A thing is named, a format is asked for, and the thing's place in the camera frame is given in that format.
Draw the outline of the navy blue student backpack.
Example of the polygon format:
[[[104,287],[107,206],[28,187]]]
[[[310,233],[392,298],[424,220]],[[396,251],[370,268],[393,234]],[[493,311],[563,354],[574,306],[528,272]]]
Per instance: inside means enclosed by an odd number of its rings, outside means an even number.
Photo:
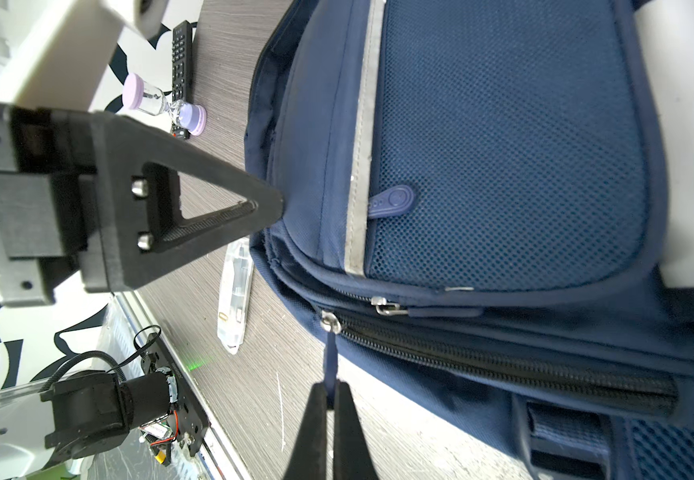
[[[636,1],[295,1],[245,166],[293,316],[535,479],[694,479],[694,287]]]

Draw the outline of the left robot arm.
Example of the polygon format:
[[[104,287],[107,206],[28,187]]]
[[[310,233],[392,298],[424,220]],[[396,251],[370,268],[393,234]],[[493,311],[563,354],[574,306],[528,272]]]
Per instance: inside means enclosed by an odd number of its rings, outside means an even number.
[[[131,118],[0,104],[0,306],[50,305],[79,275],[90,293],[138,289],[275,223],[282,195],[258,178]],[[0,479],[119,446],[176,417],[175,368],[129,379],[60,366],[0,393]]]

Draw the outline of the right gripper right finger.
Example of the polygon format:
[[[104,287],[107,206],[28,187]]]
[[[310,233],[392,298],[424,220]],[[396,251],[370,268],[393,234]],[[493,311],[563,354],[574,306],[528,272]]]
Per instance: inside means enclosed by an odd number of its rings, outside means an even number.
[[[334,398],[333,478],[378,480],[350,386],[338,381]]]

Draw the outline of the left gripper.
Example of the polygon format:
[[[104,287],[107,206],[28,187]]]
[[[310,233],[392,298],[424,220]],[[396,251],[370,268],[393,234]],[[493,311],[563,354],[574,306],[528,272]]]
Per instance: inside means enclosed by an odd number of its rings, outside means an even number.
[[[124,116],[0,103],[0,296],[136,290],[281,218],[282,194]]]

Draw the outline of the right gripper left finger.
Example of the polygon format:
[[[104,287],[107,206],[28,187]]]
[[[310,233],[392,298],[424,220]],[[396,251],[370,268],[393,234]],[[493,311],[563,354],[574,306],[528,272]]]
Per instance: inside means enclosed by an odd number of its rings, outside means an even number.
[[[284,480],[324,480],[327,469],[328,399],[322,383],[313,384]]]

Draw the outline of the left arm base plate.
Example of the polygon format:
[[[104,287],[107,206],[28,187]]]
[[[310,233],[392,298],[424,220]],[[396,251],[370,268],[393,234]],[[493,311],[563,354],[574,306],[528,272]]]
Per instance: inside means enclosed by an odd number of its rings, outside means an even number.
[[[175,465],[177,453],[188,460],[195,459],[203,447],[210,421],[186,373],[163,340],[156,340],[148,348],[141,367],[145,379],[163,384],[145,394],[146,406],[154,412],[148,413],[144,420],[134,421],[142,442],[163,467]]]

